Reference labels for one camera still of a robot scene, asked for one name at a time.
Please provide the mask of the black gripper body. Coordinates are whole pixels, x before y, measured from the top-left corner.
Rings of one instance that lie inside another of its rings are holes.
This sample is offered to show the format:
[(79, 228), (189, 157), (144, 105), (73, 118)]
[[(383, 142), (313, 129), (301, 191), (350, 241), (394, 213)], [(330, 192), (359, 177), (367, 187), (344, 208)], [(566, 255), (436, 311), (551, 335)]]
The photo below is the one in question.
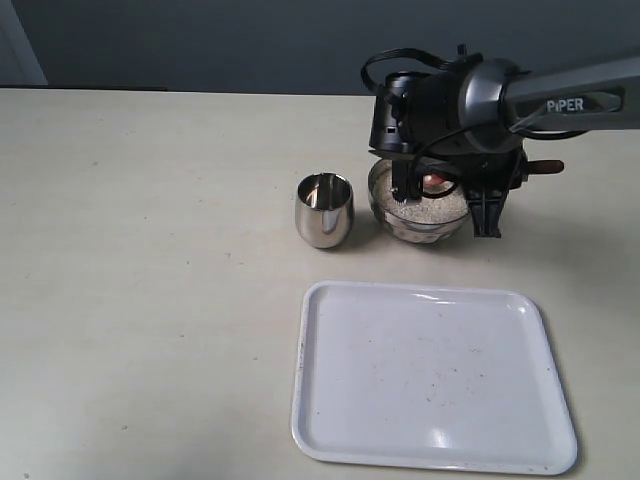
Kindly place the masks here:
[(500, 154), (468, 154), (445, 156), (419, 151), (399, 153), (385, 151), (386, 160), (412, 160), (416, 174), (423, 178), (437, 174), (446, 182), (438, 187), (424, 189), (422, 197), (442, 198), (457, 187), (467, 189), (512, 189), (522, 183), (522, 175), (528, 160), (522, 147)]

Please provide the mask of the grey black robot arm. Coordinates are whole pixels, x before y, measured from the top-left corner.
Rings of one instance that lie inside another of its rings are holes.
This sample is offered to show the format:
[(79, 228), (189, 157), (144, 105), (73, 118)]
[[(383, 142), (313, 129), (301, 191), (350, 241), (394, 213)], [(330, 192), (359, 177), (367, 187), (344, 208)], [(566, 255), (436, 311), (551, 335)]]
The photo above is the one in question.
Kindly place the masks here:
[(413, 59), (420, 72), (375, 81), (369, 146), (390, 164), (390, 193), (401, 205), (461, 193), (479, 238), (497, 238), (510, 191), (532, 175), (556, 174), (559, 160), (531, 161), (525, 140), (557, 141), (639, 126), (639, 57), (616, 55), (545, 73), (460, 49), (444, 60), (415, 48), (372, 57)]

